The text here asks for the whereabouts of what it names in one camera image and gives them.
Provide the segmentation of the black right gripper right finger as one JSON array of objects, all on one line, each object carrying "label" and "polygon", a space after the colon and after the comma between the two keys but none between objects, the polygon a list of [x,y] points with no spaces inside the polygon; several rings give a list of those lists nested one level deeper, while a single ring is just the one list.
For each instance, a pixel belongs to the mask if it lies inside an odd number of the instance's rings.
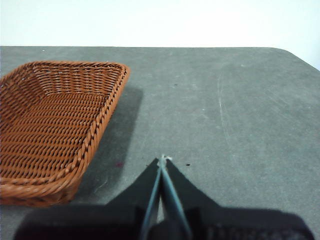
[{"label": "black right gripper right finger", "polygon": [[183,237],[205,237],[206,214],[220,206],[192,184],[168,158],[161,160],[162,199],[165,217]]}]

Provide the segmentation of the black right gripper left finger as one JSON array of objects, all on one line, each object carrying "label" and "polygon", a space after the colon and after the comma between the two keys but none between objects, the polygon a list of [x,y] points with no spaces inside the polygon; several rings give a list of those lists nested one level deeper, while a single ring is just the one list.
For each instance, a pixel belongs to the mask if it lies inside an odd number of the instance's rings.
[{"label": "black right gripper left finger", "polygon": [[113,224],[142,226],[154,224],[158,217],[161,173],[155,158],[136,180],[107,205]]}]

